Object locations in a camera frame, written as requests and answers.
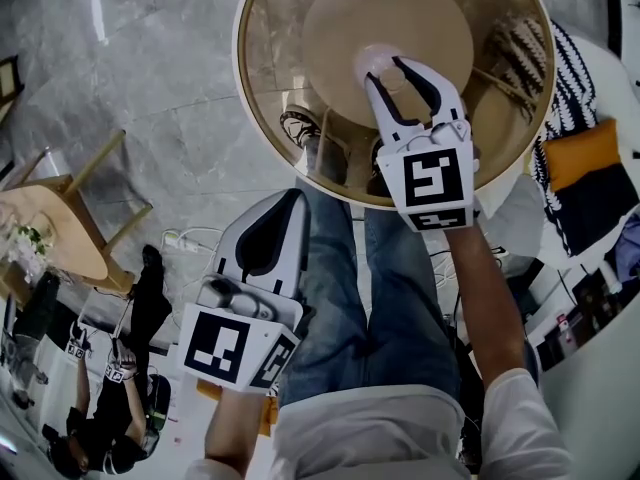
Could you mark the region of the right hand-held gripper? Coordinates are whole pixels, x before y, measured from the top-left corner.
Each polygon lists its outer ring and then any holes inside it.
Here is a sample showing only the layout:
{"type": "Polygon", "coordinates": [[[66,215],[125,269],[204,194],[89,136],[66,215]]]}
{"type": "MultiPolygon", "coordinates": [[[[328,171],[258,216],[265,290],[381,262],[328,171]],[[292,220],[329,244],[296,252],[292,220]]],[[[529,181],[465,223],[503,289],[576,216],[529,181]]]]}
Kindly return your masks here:
{"type": "Polygon", "coordinates": [[[426,130],[404,119],[380,79],[368,72],[364,87],[384,141],[377,164],[401,218],[414,232],[474,224],[475,159],[471,126],[455,85],[433,68],[402,56],[392,58],[430,109],[426,130]]]}

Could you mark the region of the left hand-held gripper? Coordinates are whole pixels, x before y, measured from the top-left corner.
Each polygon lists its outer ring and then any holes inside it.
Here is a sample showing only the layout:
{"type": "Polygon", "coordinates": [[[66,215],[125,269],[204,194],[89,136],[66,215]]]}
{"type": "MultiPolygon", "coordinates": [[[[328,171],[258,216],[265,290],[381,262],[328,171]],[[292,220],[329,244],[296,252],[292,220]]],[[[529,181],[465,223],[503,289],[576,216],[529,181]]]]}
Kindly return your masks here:
{"type": "Polygon", "coordinates": [[[270,393],[300,344],[303,307],[283,296],[298,289],[308,217],[304,193],[287,189],[229,225],[214,261],[223,276],[208,277],[184,307],[180,369],[225,389],[270,393]]]}

